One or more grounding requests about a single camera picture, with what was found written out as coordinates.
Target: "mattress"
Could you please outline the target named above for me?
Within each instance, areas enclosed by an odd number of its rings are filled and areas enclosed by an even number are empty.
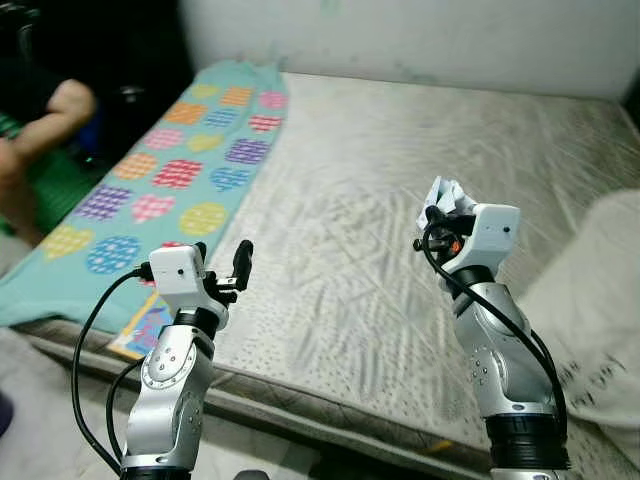
[[[522,209],[499,277],[517,298],[592,202],[640,187],[639,144],[609,103],[286,74],[289,116],[213,258],[255,244],[249,288],[217,339],[214,407],[445,478],[487,478],[488,442],[451,302],[413,252],[436,175]],[[21,330],[69,358],[75,325]],[[110,373],[111,337],[85,365]],[[571,421],[587,478],[640,472]]]

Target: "white pillow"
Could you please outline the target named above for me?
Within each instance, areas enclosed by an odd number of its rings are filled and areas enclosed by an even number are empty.
[[[570,414],[598,423],[640,468],[640,190],[598,201],[519,304]]]

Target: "floor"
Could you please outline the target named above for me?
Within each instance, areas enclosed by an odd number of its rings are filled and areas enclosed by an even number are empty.
[[[108,386],[83,377],[85,418],[107,445],[104,398]],[[16,333],[0,329],[0,390],[15,404],[15,417],[0,438],[0,479],[113,479],[113,473],[81,437],[71,409],[68,371],[36,352]],[[117,431],[135,400],[118,398]],[[207,416],[194,479],[233,479],[242,470],[262,470],[272,480],[303,480],[318,460],[314,450],[282,438]]]

